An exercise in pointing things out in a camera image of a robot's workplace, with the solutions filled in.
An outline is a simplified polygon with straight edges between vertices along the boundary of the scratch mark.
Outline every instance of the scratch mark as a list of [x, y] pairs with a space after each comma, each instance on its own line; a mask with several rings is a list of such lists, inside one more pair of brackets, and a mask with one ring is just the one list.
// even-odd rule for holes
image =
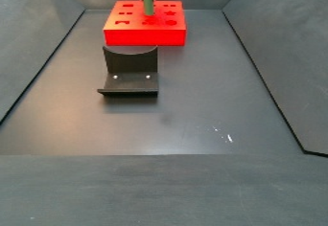
[[307, 108], [311, 106], [311, 104], [306, 104], [305, 108], [303, 108], [303, 112], [307, 110]]
[[228, 134], [228, 139], [230, 139], [231, 143], [234, 143], [234, 141], [232, 141], [232, 138], [231, 138], [231, 135], [230, 135], [230, 134]]

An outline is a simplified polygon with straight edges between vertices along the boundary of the hole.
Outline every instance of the hole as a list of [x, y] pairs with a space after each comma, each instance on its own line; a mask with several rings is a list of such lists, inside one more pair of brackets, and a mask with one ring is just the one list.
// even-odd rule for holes
[[165, 12], [165, 14], [167, 15], [175, 15], [177, 12], [175, 12], [175, 11], [168, 11], [168, 12]]
[[169, 25], [169, 26], [173, 26], [173, 25], [177, 25], [177, 21], [175, 21], [175, 20], [168, 20], [168, 21], [165, 22], [165, 24]]
[[116, 21], [116, 24], [121, 24], [121, 23], [131, 24], [131, 21]]

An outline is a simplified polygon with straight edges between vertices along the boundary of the black mount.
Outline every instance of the black mount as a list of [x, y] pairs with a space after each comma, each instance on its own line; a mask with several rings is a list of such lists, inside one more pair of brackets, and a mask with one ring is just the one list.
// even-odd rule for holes
[[118, 54], [104, 46], [108, 65], [108, 79], [104, 95], [153, 94], [159, 95], [159, 47], [144, 54]]

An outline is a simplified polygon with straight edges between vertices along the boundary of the red object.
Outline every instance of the red object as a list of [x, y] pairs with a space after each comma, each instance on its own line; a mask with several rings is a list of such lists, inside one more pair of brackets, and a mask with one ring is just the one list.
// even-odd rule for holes
[[118, 1], [105, 24], [106, 45], [184, 46], [187, 21], [181, 1], [156, 1], [156, 14], [144, 13], [143, 1]]

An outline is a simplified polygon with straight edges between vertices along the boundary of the red peg board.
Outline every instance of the red peg board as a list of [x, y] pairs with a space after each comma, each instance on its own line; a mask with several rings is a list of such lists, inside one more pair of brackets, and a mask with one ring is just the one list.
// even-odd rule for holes
[[143, 1], [118, 1], [105, 24], [106, 45], [184, 46], [187, 21], [181, 1], [156, 1], [156, 15]]

